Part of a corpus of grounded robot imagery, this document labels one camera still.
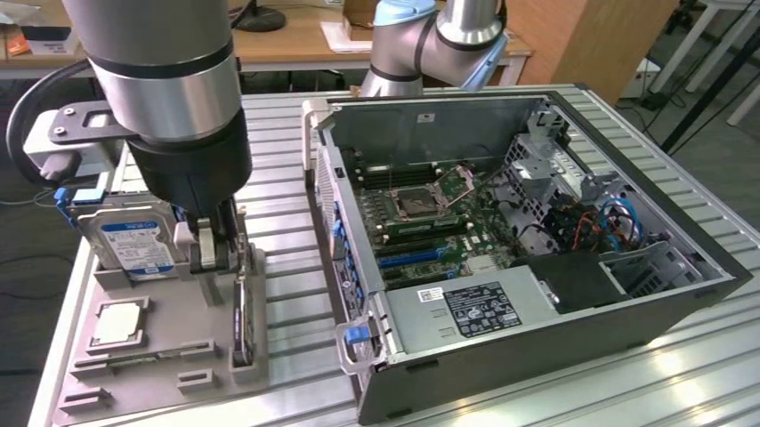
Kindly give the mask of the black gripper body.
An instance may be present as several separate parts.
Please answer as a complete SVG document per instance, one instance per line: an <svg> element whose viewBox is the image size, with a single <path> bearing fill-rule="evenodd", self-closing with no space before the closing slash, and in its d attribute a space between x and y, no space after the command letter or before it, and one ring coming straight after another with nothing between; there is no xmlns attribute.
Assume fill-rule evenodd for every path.
<svg viewBox="0 0 760 427"><path fill-rule="evenodd" d="M251 175L247 132L230 126L198 141L129 147L150 192L197 217L210 217Z"/></svg>

